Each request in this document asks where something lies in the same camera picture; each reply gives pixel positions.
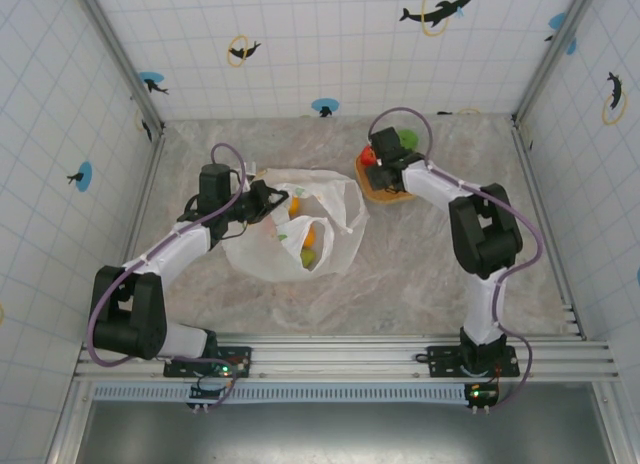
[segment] white tiled wall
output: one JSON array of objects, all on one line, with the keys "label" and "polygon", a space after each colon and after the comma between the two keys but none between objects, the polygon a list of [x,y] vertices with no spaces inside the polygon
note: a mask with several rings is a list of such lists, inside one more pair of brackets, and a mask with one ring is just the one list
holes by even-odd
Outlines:
[{"label": "white tiled wall", "polygon": [[[137,70],[165,77],[169,95],[151,94],[164,119],[318,115],[318,98],[338,100],[341,115],[513,112],[555,32],[550,19],[571,3],[472,0],[428,37],[420,22],[399,22],[423,0],[100,1]],[[238,35],[261,46],[235,68],[227,51]]]},{"label": "white tiled wall", "polygon": [[[640,0],[595,0],[527,124],[590,337],[608,339],[640,418]],[[605,114],[619,76],[625,97]]]},{"label": "white tiled wall", "polygon": [[43,462],[152,145],[75,0],[0,0],[0,109],[0,462]]}]

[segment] white plastic bag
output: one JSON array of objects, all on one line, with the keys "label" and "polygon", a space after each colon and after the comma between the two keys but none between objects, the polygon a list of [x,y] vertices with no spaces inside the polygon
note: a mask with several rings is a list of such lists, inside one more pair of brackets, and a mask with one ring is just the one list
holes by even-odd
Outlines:
[{"label": "white plastic bag", "polygon": [[[269,187],[285,190],[289,199],[245,233],[222,241],[231,266],[269,282],[294,282],[330,273],[344,273],[356,253],[369,214],[358,183],[324,170],[268,169],[257,176]],[[299,198],[297,217],[289,218],[291,198]],[[300,251],[313,225],[316,257],[308,269]],[[229,226],[227,235],[241,231]]]}]

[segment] marble floor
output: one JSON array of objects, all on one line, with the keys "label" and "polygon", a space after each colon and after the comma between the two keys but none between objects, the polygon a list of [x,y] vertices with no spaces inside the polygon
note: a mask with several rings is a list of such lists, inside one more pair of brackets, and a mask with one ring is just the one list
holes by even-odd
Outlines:
[{"label": "marble floor", "polygon": [[[527,185],[504,116],[429,118],[433,160],[479,184],[501,183],[512,204],[535,219]],[[142,253],[168,232],[198,191],[200,168],[217,142],[234,145],[258,169],[331,169],[354,177],[353,159],[366,143],[372,118],[297,118],[185,121],[168,125],[166,142],[137,242]],[[413,129],[413,116],[379,125]],[[235,167],[224,150],[221,162]],[[455,260],[448,217],[420,199],[393,205],[367,202],[370,218],[355,261],[345,275],[303,283],[271,284],[231,268],[222,246],[194,262],[165,295],[173,320],[221,332],[304,334],[457,333],[467,309],[465,273]],[[524,250],[533,238],[521,227]],[[527,333],[564,332],[551,266],[541,262],[510,278],[506,325]]]}]

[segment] green object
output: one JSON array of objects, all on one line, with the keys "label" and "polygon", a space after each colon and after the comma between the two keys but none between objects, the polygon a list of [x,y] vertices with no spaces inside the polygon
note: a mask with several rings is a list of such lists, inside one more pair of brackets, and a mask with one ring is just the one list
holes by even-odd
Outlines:
[{"label": "green object", "polygon": [[316,258],[316,253],[313,252],[313,249],[303,249],[300,251],[300,259],[302,259],[302,267],[305,269],[309,269],[311,263]]},{"label": "green object", "polygon": [[418,148],[418,135],[411,129],[401,129],[398,131],[400,144],[409,151],[415,151]]}]

